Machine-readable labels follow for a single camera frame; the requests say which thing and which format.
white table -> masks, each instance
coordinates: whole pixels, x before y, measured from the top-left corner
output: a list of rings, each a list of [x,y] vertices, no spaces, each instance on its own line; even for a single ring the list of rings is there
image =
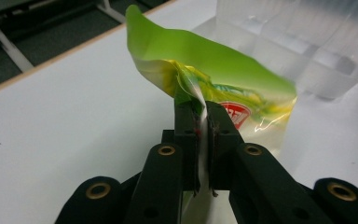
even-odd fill
[[[149,14],[192,30],[215,1],[177,0]],[[136,70],[117,29],[0,86],[0,223],[53,223],[84,180],[138,173],[172,99]],[[334,176],[358,186],[358,85],[339,102],[300,95],[280,161],[312,187]]]

clear plastic container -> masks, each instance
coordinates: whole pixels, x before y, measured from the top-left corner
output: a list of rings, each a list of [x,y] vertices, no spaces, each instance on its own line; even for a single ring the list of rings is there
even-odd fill
[[[220,0],[216,40],[324,98],[358,82],[358,1]]]

snack bag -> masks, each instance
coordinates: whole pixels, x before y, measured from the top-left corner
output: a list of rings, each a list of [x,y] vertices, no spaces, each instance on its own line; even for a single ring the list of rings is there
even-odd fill
[[[146,79],[177,104],[177,88],[197,99],[200,107],[205,101],[221,104],[245,142],[278,155],[296,101],[292,83],[234,49],[188,31],[164,29],[135,6],[126,16],[128,49]]]

